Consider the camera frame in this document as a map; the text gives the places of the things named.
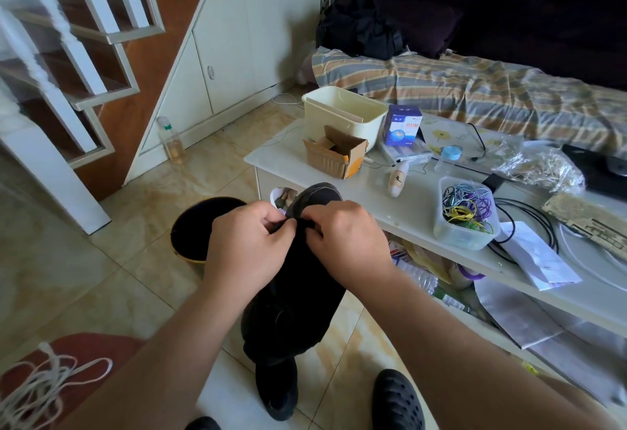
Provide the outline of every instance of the person's left hand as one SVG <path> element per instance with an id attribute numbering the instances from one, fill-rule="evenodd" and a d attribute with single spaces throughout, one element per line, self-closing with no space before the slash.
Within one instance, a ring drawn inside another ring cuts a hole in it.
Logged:
<path id="1" fill-rule="evenodd" d="M 290 219 L 270 235 L 268 231 L 285 216 L 270 202 L 243 205 L 213 221 L 205 284 L 224 287 L 225 292 L 248 303 L 270 283 L 283 265 L 296 234 Z"/>

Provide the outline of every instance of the blue box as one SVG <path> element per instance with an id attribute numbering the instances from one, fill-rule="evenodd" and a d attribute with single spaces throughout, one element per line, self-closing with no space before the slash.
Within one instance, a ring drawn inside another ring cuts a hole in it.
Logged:
<path id="1" fill-rule="evenodd" d="M 383 140 L 388 146 L 411 146 L 422 120 L 418 106 L 390 105 L 383 124 Z"/>

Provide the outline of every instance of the torn cardboard box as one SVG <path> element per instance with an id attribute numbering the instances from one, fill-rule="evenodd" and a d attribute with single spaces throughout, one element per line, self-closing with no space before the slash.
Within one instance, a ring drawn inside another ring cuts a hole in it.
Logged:
<path id="1" fill-rule="evenodd" d="M 348 179 L 361 169 L 367 140 L 349 136 L 333 126 L 324 127 L 324 137 L 313 142 L 303 140 L 307 164 L 338 179 Z"/>

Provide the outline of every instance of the cream plastic container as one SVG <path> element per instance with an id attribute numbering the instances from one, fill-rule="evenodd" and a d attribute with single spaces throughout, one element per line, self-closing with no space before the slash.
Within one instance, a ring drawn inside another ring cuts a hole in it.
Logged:
<path id="1" fill-rule="evenodd" d="M 465 179 L 458 179 L 457 177 L 445 176 L 440 179 L 438 182 L 438 196 L 436 198 L 438 206 L 435 207 L 433 234 L 440 242 L 445 244 L 454 245 L 467 250 L 481 250 L 493 239 L 495 239 L 501 231 L 501 223 L 498 220 L 498 211 L 497 206 L 494 204 L 494 196 L 492 195 L 492 192 L 490 192 L 490 210 L 492 211 L 492 214 L 486 220 L 486 222 L 488 222 L 494 229 L 493 234 L 477 232 L 476 230 L 470 230 L 469 228 L 459 227 L 453 223 L 448 223 L 442 216 L 442 194 L 447 187 L 456 184 L 468 184 L 475 188 L 486 188 L 486 186 L 480 183 Z"/>
<path id="2" fill-rule="evenodd" d="M 306 93 L 302 100 L 305 105 L 305 134 L 309 139 L 317 141 L 322 138 L 327 124 L 342 133 L 367 140 L 366 152 L 374 147 L 389 110 L 387 103 L 333 86 Z M 350 116 L 361 119 L 362 123 L 353 121 Z"/>

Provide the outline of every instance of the forearm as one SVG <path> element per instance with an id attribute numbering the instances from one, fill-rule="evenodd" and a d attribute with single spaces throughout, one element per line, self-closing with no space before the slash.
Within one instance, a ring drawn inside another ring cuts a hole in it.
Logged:
<path id="1" fill-rule="evenodd" d="M 441 428 L 595 428 L 407 275 L 394 267 L 368 276 L 376 283 L 361 282 L 351 291 L 392 341 Z"/>
<path id="2" fill-rule="evenodd" d="M 203 284 L 61 428 L 184 428 L 241 301 Z"/>

